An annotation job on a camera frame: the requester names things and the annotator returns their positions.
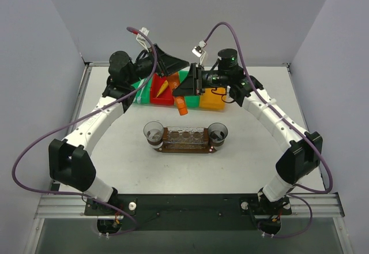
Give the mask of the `white toothbrush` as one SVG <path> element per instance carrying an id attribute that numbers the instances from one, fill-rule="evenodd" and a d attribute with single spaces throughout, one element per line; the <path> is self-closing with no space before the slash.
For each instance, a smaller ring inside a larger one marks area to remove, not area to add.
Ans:
<path id="1" fill-rule="evenodd" d="M 145 89 L 145 86 L 143 86 L 143 87 L 140 89 L 140 93 L 139 93 L 139 95 L 137 96 L 136 102 L 137 102 L 138 104 L 140 104 L 140 103 L 141 103 L 141 100 L 142 100 L 142 93 L 143 93 L 144 89 Z"/>

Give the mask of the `clear rack with brown ends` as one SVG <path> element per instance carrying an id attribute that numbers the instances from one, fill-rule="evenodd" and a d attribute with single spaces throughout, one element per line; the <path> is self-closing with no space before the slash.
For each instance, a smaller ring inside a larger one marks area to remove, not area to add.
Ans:
<path id="1" fill-rule="evenodd" d="M 170 148 L 203 149 L 209 138 L 204 127 L 168 126 L 164 129 L 163 142 Z"/>

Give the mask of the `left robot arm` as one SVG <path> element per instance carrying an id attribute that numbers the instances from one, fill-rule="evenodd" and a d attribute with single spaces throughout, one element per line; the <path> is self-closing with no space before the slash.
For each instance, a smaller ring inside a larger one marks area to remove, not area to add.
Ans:
<path id="1" fill-rule="evenodd" d="M 148 81 L 153 74 L 167 77 L 189 66 L 189 62 L 168 55 L 158 46 L 141 54 L 142 58 L 133 61 L 124 51 L 114 52 L 109 58 L 107 85 L 93 115 L 48 147 L 50 177 L 98 200 L 98 208 L 108 215 L 118 209 L 118 192 L 97 177 L 90 157 L 94 147 L 133 103 L 134 83 Z"/>

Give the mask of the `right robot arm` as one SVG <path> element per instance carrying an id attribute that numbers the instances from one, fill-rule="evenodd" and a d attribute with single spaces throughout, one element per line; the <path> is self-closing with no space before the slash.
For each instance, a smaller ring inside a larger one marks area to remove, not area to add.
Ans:
<path id="1" fill-rule="evenodd" d="M 280 201 L 301 178 L 319 166 L 321 136 L 294 123 L 263 85 L 244 73 L 235 49 L 220 50 L 211 70 L 192 63 L 187 77 L 174 89 L 173 95 L 195 96 L 208 88 L 229 88 L 229 97 L 265 127 L 283 152 L 276 163 L 275 176 L 258 192 L 262 205 L 272 206 Z"/>

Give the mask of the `clear plastic cup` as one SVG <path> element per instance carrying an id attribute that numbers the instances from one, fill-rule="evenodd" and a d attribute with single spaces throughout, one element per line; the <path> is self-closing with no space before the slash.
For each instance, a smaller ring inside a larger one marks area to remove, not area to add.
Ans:
<path id="1" fill-rule="evenodd" d="M 143 128 L 143 133 L 153 149 L 159 150 L 162 147 L 164 126 L 161 123 L 157 121 L 148 122 Z"/>

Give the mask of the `dark tinted cup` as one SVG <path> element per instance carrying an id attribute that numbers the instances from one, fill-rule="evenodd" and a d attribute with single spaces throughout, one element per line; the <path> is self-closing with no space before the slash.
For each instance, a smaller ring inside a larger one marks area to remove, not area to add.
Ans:
<path id="1" fill-rule="evenodd" d="M 208 135 L 210 146 L 217 151 L 223 147 L 228 136 L 228 129 L 224 124 L 215 122 L 208 126 Z"/>

